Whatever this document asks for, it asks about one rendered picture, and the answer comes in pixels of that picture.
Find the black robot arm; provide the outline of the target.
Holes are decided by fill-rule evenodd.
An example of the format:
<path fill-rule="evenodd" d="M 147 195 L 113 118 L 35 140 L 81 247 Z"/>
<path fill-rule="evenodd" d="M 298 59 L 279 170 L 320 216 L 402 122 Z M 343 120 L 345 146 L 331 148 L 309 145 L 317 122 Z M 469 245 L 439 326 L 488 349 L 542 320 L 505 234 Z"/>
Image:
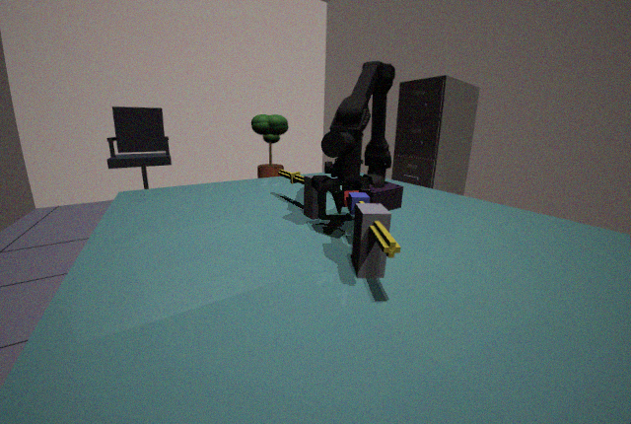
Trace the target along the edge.
<path fill-rule="evenodd" d="M 385 140 L 386 93 L 394 79 L 394 67 L 381 61 L 368 61 L 353 89 L 339 106 L 335 117 L 321 140 L 323 153 L 330 158 L 362 155 L 364 130 L 370 120 L 368 102 L 373 94 L 371 141 L 366 146 L 365 166 L 368 175 L 385 179 L 391 167 L 391 155 Z"/>

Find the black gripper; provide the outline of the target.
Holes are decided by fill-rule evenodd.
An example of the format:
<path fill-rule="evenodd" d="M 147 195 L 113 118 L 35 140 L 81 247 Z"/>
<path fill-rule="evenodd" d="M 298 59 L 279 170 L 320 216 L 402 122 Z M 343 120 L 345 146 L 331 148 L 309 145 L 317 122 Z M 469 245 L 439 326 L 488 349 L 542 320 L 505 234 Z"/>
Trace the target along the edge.
<path fill-rule="evenodd" d="M 312 187 L 315 190 L 328 190 L 331 192 L 338 214 L 341 214 L 343 195 L 340 185 L 353 185 L 354 190 L 366 192 L 367 194 L 369 191 L 372 191 L 370 189 L 370 184 L 374 188 L 385 187 L 385 180 L 379 175 L 369 174 L 360 176 L 361 164 L 364 162 L 364 160 L 361 160 L 361 156 L 362 155 L 346 155 L 338 157 L 338 173 L 336 173 L 337 178 L 331 178 L 328 176 L 312 177 Z"/>

